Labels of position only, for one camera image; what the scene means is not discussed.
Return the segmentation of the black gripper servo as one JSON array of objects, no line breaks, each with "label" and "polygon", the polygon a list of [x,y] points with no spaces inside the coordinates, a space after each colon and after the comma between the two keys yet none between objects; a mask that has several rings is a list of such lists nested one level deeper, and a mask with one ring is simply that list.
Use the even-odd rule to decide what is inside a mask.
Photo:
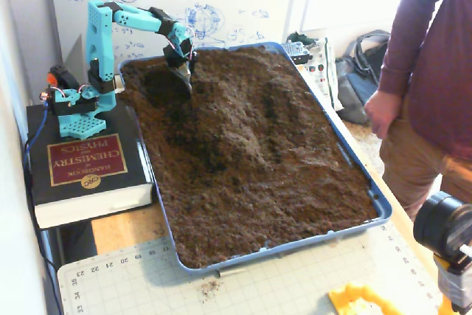
[{"label": "black gripper servo", "polygon": [[192,94],[191,76],[195,71],[198,53],[192,50],[188,55],[182,55],[170,44],[163,48],[163,53],[167,65],[173,69],[174,75],[184,83],[188,94]]}]

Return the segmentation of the person right hand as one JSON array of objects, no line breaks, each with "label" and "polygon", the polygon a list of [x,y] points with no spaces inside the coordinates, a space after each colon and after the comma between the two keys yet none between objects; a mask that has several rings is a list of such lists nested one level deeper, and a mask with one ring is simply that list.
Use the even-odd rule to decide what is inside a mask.
[{"label": "person right hand", "polygon": [[399,116],[403,98],[396,94],[377,90],[364,105],[364,110],[372,125],[372,132],[384,139],[392,122]]}]

